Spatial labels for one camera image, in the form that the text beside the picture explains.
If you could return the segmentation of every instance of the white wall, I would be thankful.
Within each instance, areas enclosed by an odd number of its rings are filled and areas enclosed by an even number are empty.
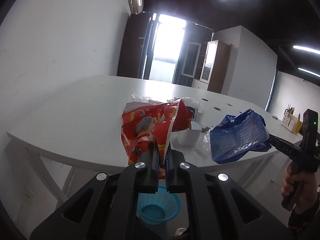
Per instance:
[[[5,132],[66,86],[116,75],[129,11],[127,0],[17,0],[0,26],[0,198],[26,236],[56,200]],[[70,167],[45,165],[62,187]],[[34,199],[21,214],[25,186]]]
[[[223,95],[228,95],[228,92],[231,86],[231,81],[233,78],[233,73],[236,67],[236,61],[238,56],[238,49],[240,44],[240,33],[241,33],[241,26],[237,26],[237,27],[233,27],[223,31],[215,32],[213,33],[213,36],[212,36],[212,41],[219,40],[226,44],[232,44],[228,68],[227,68],[226,76],[225,76],[222,90],[221,90],[221,94]]]
[[[240,45],[228,96],[265,109],[276,72],[277,54],[241,26]]]
[[[318,112],[320,117],[320,87],[301,78],[279,72],[268,112],[282,120],[288,104],[295,108],[294,115],[303,113],[309,108]]]

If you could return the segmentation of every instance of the blue plastic bag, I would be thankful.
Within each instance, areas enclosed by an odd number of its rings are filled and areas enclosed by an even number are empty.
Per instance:
[[[267,152],[271,149],[265,141],[269,134],[263,117],[251,109],[238,116],[226,115],[210,131],[211,157],[216,163],[239,160],[249,151]]]

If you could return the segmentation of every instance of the pen holder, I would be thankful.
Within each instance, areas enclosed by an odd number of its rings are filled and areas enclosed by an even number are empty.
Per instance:
[[[295,134],[299,132],[302,126],[302,122],[293,114],[290,114],[288,111],[285,111],[281,124],[290,132],[293,132]]]

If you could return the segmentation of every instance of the human hand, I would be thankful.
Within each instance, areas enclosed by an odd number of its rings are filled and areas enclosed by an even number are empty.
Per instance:
[[[317,195],[317,180],[314,173],[302,171],[295,175],[292,175],[292,164],[290,163],[284,174],[284,179],[281,187],[281,195],[288,196],[293,192],[293,184],[298,182],[304,182],[302,192],[296,201],[295,212],[296,214],[302,214],[307,209],[311,208],[318,198]]]

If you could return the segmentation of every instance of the person's arm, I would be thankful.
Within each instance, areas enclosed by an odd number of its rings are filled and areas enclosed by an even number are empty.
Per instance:
[[[297,239],[307,228],[316,215],[319,208],[319,196],[317,193],[317,181],[314,173],[302,171],[291,175],[291,163],[284,175],[281,195],[288,196],[293,192],[295,181],[304,182],[302,192],[296,201],[296,206],[291,212],[288,227]]]

